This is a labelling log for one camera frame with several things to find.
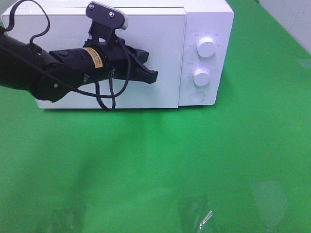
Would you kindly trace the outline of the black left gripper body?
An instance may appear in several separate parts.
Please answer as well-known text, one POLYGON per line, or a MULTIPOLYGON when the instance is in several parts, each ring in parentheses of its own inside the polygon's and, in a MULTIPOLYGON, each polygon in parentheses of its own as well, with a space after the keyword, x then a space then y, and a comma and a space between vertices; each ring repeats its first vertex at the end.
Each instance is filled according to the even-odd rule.
POLYGON ((136 68, 136 49, 118 38, 108 49, 105 42, 95 42, 83 48, 50 51, 56 62, 51 63, 49 79, 53 85, 86 85, 90 82, 115 78, 136 80, 127 76, 136 68))

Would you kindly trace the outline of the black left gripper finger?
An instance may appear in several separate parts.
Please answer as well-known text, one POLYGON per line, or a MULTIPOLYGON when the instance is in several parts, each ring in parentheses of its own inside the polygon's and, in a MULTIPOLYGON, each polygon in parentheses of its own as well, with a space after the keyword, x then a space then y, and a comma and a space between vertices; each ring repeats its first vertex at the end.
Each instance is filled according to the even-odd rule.
POLYGON ((137 58, 142 64, 148 61, 149 53, 145 50, 126 46, 131 57, 137 58))
POLYGON ((158 71, 138 67, 131 69, 129 80, 152 84, 156 82, 157 76, 158 71))

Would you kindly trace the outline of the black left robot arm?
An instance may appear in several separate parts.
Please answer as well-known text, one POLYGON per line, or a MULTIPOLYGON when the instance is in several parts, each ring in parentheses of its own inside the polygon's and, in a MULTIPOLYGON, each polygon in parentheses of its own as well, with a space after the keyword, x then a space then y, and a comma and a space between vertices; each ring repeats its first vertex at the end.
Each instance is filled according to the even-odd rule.
POLYGON ((158 72, 144 64, 149 53, 114 37, 106 42, 86 41, 82 48, 46 52, 25 44, 0 29, 0 84, 25 90, 38 100, 57 102, 69 92, 102 99, 121 95, 129 81, 156 82, 158 72))

